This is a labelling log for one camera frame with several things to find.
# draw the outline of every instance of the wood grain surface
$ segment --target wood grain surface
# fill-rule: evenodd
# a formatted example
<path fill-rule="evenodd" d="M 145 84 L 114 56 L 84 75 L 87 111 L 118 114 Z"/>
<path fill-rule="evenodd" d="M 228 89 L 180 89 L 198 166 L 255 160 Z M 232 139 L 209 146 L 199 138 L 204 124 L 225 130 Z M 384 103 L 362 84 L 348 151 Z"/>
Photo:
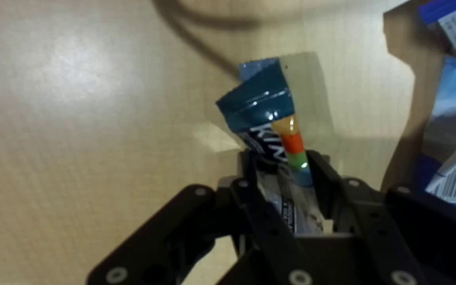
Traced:
<path fill-rule="evenodd" d="M 316 52 L 331 128 L 307 122 L 307 147 L 375 189 L 410 181 L 441 49 L 400 5 L 0 0 L 0 285 L 84 284 L 183 185 L 234 174 L 213 103 L 244 60 Z M 188 284 L 232 260 L 220 242 Z"/>

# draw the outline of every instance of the wooden table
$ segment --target wooden table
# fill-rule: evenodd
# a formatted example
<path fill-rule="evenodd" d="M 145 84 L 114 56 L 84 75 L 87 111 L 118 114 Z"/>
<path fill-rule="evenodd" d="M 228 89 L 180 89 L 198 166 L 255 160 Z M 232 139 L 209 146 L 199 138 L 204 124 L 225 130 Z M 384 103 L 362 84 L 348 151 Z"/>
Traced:
<path fill-rule="evenodd" d="M 316 52 L 331 128 L 307 122 L 307 147 L 410 181 L 441 49 L 399 5 L 0 0 L 0 285 L 82 284 L 183 185 L 234 174 L 213 103 L 245 60 Z M 190 284 L 232 258 L 220 242 Z"/>

